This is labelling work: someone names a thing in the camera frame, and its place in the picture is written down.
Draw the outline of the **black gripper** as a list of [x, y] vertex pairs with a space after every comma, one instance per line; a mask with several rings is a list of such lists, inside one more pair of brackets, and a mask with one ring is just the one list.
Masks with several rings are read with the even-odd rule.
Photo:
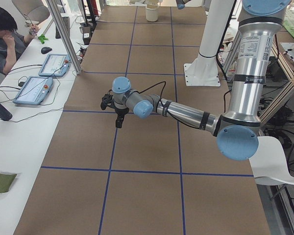
[[122, 128], [124, 116], [128, 114], [129, 108], [127, 108], [124, 105], [115, 105], [114, 109], [115, 109], [115, 113], [117, 114], [117, 118], [115, 122], [116, 128]]

